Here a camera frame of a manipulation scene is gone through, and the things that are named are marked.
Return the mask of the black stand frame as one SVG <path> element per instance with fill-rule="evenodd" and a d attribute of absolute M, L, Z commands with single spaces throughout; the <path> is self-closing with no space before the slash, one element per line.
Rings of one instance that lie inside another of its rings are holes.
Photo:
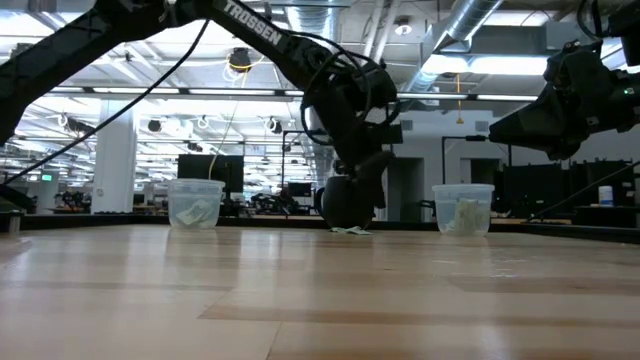
<path fill-rule="evenodd" d="M 337 155 L 331 148 L 334 151 L 331 172 L 323 180 L 317 179 L 311 143 L 314 142 L 302 130 L 285 130 L 282 133 L 278 170 L 280 196 L 291 204 L 296 203 L 285 211 L 286 214 L 316 215 L 316 191 L 336 174 L 334 165 Z"/>
<path fill-rule="evenodd" d="M 447 172 L 446 172 L 446 142 L 448 140 L 462 140 L 466 142 L 490 142 L 488 136 L 484 135 L 466 135 L 466 136 L 443 136 L 440 140 L 440 150 L 441 150 L 441 178 L 442 184 L 447 183 Z M 513 165 L 513 149 L 511 145 L 507 145 L 505 149 L 505 153 L 507 154 L 507 166 Z"/>

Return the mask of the overhead light bar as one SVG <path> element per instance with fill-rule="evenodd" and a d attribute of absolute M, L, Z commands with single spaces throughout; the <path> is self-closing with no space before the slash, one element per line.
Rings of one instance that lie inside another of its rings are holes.
<path fill-rule="evenodd" d="M 47 96 L 68 97 L 130 97 L 145 92 L 140 87 L 73 87 L 58 86 L 47 93 Z M 251 97 L 251 98 L 301 98 L 303 92 L 290 89 L 241 89 L 241 88 L 170 88 L 153 89 L 150 96 L 178 98 L 178 97 Z M 460 100 L 485 102 L 518 102 L 530 103 L 536 99 L 534 95 L 503 95 L 503 94 L 473 94 L 473 93 L 403 93 L 397 95 L 399 100 Z"/>

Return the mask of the black cabinets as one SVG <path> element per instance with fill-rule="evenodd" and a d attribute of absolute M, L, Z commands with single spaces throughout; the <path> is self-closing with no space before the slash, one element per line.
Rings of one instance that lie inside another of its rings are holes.
<path fill-rule="evenodd" d="M 613 187 L 615 204 L 630 204 L 635 190 L 634 170 L 624 160 L 573 162 L 568 169 L 560 163 L 505 166 L 499 198 L 508 205 L 541 208 L 566 200 L 567 206 L 598 202 L 598 187 Z"/>

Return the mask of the white pillar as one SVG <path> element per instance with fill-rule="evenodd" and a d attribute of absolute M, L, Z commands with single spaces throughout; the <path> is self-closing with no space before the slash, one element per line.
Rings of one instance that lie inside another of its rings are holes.
<path fill-rule="evenodd" d="M 129 109 L 97 132 L 92 213 L 132 211 L 138 128 Z"/>

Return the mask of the silver ventilation duct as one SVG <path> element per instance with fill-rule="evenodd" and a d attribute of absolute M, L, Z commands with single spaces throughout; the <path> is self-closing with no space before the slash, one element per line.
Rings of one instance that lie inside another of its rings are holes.
<path fill-rule="evenodd" d="M 428 26 L 420 47 L 421 64 L 405 83 L 403 92 L 425 93 L 436 79 L 447 72 L 446 65 L 453 59 L 441 54 L 449 49 L 453 53 L 470 52 L 472 38 L 484 25 L 503 0 L 456 0 L 450 15 Z"/>
<path fill-rule="evenodd" d="M 331 0 L 292 0 L 286 8 L 289 24 L 294 31 L 312 33 L 334 40 L 339 34 L 340 10 L 331 7 Z M 330 147 L 311 143 L 318 180 L 323 180 L 330 172 L 334 151 Z"/>

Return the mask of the black monitor screen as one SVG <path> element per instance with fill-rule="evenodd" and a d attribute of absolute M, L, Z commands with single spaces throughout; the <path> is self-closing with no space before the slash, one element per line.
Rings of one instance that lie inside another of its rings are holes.
<path fill-rule="evenodd" d="M 241 193 L 244 186 L 244 157 L 182 154 L 178 157 L 177 177 L 222 181 L 226 191 Z"/>

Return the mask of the black mug yellow inside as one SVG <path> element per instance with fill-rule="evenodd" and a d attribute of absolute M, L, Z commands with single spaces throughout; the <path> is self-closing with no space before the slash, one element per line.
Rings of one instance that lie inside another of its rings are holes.
<path fill-rule="evenodd" d="M 367 228 L 373 219 L 370 184 L 348 176 L 329 177 L 316 191 L 315 207 L 330 227 Z"/>

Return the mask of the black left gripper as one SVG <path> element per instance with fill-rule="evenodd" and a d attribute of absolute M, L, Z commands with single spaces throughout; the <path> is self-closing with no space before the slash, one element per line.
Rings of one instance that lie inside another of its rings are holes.
<path fill-rule="evenodd" d="M 346 165 L 357 166 L 357 186 L 368 195 L 373 206 L 386 207 L 382 175 L 395 155 L 383 150 L 383 142 L 392 132 L 387 118 L 394 105 L 372 107 L 368 112 L 357 110 L 342 93 L 337 93 L 329 105 L 329 137 L 338 158 Z"/>

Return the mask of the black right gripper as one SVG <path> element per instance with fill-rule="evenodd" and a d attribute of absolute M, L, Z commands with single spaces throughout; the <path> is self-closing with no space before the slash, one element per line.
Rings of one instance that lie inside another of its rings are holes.
<path fill-rule="evenodd" d="M 589 135 L 627 132 L 640 123 L 640 72 L 611 70 L 600 42 L 574 40 L 550 57 L 537 99 L 489 127 L 494 143 L 549 150 L 549 159 L 575 155 Z"/>

